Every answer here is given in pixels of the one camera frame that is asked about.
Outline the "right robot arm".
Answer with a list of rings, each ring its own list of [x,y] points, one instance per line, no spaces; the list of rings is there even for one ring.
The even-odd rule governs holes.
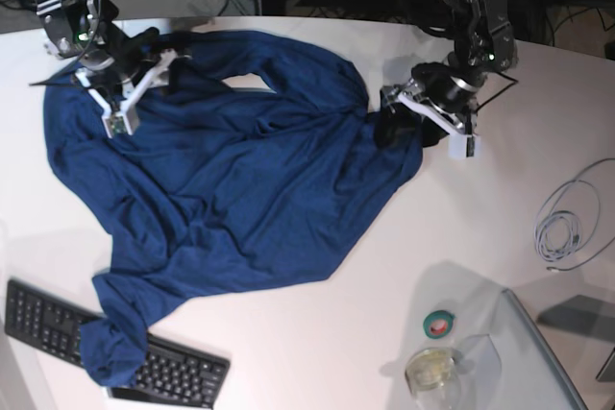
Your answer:
[[[48,50],[69,64],[43,86],[59,86],[67,78],[106,103],[118,103],[139,90],[165,86],[174,60],[189,58],[180,36],[161,38],[150,27],[129,36],[116,24],[118,8],[111,0],[17,0],[33,12],[46,34]]]

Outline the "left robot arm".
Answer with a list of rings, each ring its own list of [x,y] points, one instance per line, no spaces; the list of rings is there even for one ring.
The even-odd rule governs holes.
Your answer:
[[[375,143],[384,149],[417,133],[424,147],[447,140],[451,157],[474,157],[477,95],[489,75],[502,76],[516,62],[507,0],[396,1],[410,25],[454,49],[442,61],[414,65],[405,83],[381,89]]]

